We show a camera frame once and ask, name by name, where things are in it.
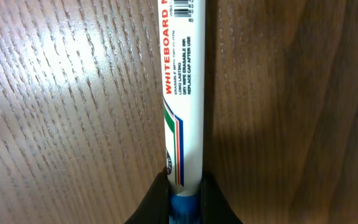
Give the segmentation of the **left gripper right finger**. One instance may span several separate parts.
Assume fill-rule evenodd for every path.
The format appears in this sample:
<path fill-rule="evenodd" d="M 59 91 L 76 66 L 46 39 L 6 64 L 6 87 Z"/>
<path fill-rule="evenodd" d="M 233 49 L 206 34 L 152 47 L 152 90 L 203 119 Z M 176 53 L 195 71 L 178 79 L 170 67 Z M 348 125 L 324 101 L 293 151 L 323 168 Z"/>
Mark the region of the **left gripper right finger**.
<path fill-rule="evenodd" d="M 230 207 L 212 173 L 203 173 L 200 190 L 202 224 L 243 224 Z"/>

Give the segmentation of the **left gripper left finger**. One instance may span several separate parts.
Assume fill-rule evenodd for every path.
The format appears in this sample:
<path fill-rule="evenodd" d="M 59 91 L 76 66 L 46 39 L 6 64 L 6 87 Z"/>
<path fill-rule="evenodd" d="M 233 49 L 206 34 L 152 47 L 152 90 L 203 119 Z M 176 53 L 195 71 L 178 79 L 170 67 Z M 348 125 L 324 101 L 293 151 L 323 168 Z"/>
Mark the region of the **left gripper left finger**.
<path fill-rule="evenodd" d="M 159 172 L 140 205 L 125 224 L 168 224 L 170 184 L 167 170 Z"/>

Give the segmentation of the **blue whiteboard marker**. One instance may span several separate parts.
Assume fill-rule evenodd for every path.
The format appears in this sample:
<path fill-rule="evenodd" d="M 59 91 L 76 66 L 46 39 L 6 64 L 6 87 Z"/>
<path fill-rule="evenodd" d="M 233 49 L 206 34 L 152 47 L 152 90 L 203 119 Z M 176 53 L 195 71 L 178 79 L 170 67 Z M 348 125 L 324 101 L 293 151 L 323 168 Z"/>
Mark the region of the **blue whiteboard marker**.
<path fill-rule="evenodd" d="M 201 223 L 205 0 L 158 0 L 169 223 Z"/>

